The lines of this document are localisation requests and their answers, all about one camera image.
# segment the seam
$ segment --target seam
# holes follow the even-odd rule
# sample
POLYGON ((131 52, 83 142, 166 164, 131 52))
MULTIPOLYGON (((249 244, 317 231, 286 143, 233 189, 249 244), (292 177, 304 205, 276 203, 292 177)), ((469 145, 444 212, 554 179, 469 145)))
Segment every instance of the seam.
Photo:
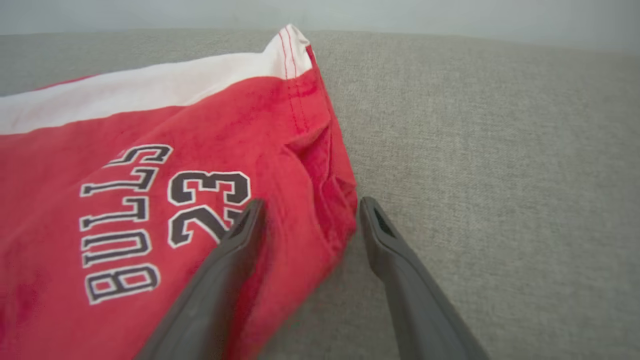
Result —
POLYGON ((300 87, 298 86, 298 67, 296 66, 296 57, 293 56, 293 46, 291 45, 291 34, 289 33, 289 29, 284 28, 289 36, 289 49, 291 50, 291 61, 293 62, 293 71, 294 71, 294 84, 296 85, 296 92, 298 93, 298 103, 300 104, 300 111, 302 112, 302 121, 304 121, 305 128, 309 131, 309 123, 307 122, 307 116, 305 115, 305 108, 302 106, 302 100, 300 99, 300 87))
POLYGON ((337 118, 335 116, 335 113, 333 112, 333 108, 331 105, 331 100, 329 99, 329 93, 326 91, 326 86, 324 85, 324 80, 322 79, 322 75, 320 74, 320 68, 317 66, 317 61, 314 58, 313 59, 313 69, 314 72, 316 73, 316 79, 318 84, 321 87, 321 92, 323 94, 323 98, 324 98, 324 107, 326 108, 326 112, 327 114, 329 114, 329 124, 327 126, 327 131, 329 132, 329 151, 327 153, 327 162, 328 162, 328 166, 326 169, 326 174, 324 175, 324 180, 329 179, 329 177, 331 175, 335 176, 335 174, 333 173, 333 154, 332 154, 332 149, 333 149, 333 134, 332 134, 332 126, 333 126, 333 121, 337 121, 337 118))
POLYGON ((298 120, 296 119, 296 112, 293 111, 293 101, 291 101, 291 88, 289 87, 289 75, 287 74, 287 51, 284 47, 284 39, 282 38, 282 31, 278 32, 278 36, 280 37, 280 43, 282 44, 282 54, 284 54, 284 78, 285 78, 285 82, 287 83, 287 96, 289 97, 289 106, 291 107, 291 116, 293 117, 293 123, 296 126, 296 134, 298 134, 300 132, 300 127, 298 126, 298 120))
MULTIPOLYGON (((289 149, 288 147, 283 147, 282 154, 285 157, 291 158, 294 166, 299 167, 302 170, 302 172, 305 174, 305 177, 308 179, 308 185, 310 186, 311 190, 310 190, 310 193, 307 195, 308 195, 308 199, 311 201, 311 205, 312 205, 311 207, 313 208, 312 214, 315 219, 315 221, 313 222, 314 223, 313 228, 314 228, 314 231, 319 235, 319 237, 322 238, 322 241, 320 241, 322 243, 321 246, 325 249, 325 251, 327 251, 329 257, 333 259, 336 256, 336 252, 335 252, 334 246, 331 244, 332 241, 327 241, 329 237, 327 237, 327 234, 324 233, 323 228, 320 226, 319 222, 317 221, 318 220, 317 207, 316 207, 317 202, 315 198, 316 189, 313 186, 313 182, 310 180, 309 172, 306 170, 305 166, 302 164, 302 161, 300 161, 300 158, 293 151, 291 151, 291 149, 289 149)), ((320 186, 318 187, 319 191, 322 191, 322 188, 323 188, 322 184, 324 184, 324 181, 322 181, 320 186)), ((321 202, 321 206, 326 211, 326 203, 321 202)), ((282 221, 283 218, 286 218, 286 217, 275 217, 276 221, 280 225, 284 224, 282 221)))

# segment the gray upholstery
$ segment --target gray upholstery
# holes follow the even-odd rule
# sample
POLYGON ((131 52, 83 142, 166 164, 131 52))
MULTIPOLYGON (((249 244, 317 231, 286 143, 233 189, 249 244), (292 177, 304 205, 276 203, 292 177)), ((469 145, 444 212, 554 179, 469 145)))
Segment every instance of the gray upholstery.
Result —
MULTIPOLYGON (((261 51, 275 33, 4 36, 0 94, 261 51)), ((379 200, 492 358, 640 358, 640 58, 460 37, 305 35, 359 194, 379 200)), ((362 239, 262 356, 398 357, 362 239)))

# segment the white stripe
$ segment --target white stripe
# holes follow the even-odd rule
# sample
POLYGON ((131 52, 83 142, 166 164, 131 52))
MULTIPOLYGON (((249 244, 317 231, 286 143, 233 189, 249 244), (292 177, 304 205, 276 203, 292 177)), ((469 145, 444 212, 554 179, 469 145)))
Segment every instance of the white stripe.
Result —
POLYGON ((298 29, 288 25, 262 53, 153 65, 0 97, 0 134, 27 133, 127 111, 187 106, 249 78, 292 79, 312 68, 305 50, 308 44, 298 29))

